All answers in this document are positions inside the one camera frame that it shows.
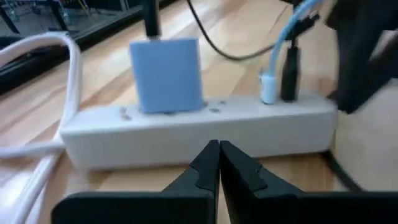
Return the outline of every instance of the black plug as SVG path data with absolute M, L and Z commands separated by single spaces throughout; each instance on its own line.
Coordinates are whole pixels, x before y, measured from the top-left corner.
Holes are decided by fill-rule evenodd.
M 141 0 L 142 13 L 147 37 L 157 39 L 160 37 L 159 2 L 156 0 Z
M 282 71 L 282 85 L 280 97 L 285 102 L 293 102 L 299 92 L 298 81 L 300 78 L 300 49 L 292 45 L 287 50 L 286 60 Z
M 292 40 L 300 35 L 302 35 L 303 33 L 305 33 L 306 31 L 308 31 L 309 29 L 311 29 L 317 20 L 320 19 L 319 14 L 314 14 L 312 16 L 307 16 L 306 18 L 302 19 L 301 21 L 298 21 L 298 23 L 296 23 L 296 25 L 294 25 L 294 28 L 292 30 L 294 30 L 294 35 L 293 32 L 290 32 L 287 35 L 286 40 Z

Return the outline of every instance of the power strip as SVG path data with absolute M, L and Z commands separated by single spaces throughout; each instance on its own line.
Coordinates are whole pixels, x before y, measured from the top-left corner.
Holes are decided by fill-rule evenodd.
M 321 152 L 336 125 L 334 104 L 314 93 L 265 105 L 255 96 L 209 100 L 200 111 L 142 114 L 135 105 L 79 112 L 60 134 L 78 169 L 188 164 L 212 139 L 252 157 Z

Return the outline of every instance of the light blue cable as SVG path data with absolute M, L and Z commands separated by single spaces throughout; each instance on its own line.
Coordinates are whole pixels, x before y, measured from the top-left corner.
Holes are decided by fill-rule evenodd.
M 293 15 L 289 18 L 286 26 L 280 32 L 275 46 L 272 49 L 271 58 L 269 60 L 268 66 L 268 74 L 275 74 L 275 65 L 278 59 L 280 48 L 282 47 L 282 44 L 284 43 L 289 32 L 292 30 L 293 26 L 297 23 L 297 21 L 299 21 L 304 12 L 307 12 L 314 4 L 322 1 L 323 0 L 306 0 L 295 9 Z

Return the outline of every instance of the floor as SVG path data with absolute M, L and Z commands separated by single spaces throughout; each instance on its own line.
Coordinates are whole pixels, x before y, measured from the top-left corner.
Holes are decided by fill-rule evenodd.
M 253 52 L 277 38 L 292 13 L 278 0 L 193 0 L 214 42 L 234 55 Z M 328 7 L 322 10 L 327 13 Z M 257 74 L 269 54 L 240 63 L 226 61 L 206 43 L 184 1 L 161 12 L 163 38 L 198 37 L 204 94 L 258 95 Z M 135 103 L 129 42 L 145 39 L 139 22 L 83 52 L 81 109 L 94 105 Z M 333 30 L 322 22 L 299 40 L 302 48 L 301 89 L 328 93 L 336 77 Z M 278 61 L 280 73 L 285 51 Z M 67 62 L 0 98 L 0 145 L 51 139 L 62 113 Z M 391 84 L 354 115 L 339 114 L 335 154 L 368 190 L 398 190 L 398 86 Z M 306 191 L 344 190 L 319 155 L 264 158 L 260 162 L 281 178 Z M 12 212 L 37 160 L 0 161 L 0 222 Z M 30 214 L 28 223 L 48 223 L 52 207 L 64 196 L 82 190 L 161 190 L 184 167 L 82 173 L 63 156 Z M 219 223 L 229 223 L 219 199 Z

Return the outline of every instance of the clip jaw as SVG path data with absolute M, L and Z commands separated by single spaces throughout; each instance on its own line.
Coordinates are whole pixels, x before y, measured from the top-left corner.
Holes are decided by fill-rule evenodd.
M 398 223 L 397 192 L 303 192 L 228 141 L 220 162 L 232 224 Z
M 221 181 L 232 224 L 294 221 L 302 191 L 228 141 L 221 141 Z
M 215 224 L 220 145 L 210 141 L 189 168 L 161 192 L 82 192 L 59 202 L 53 224 Z

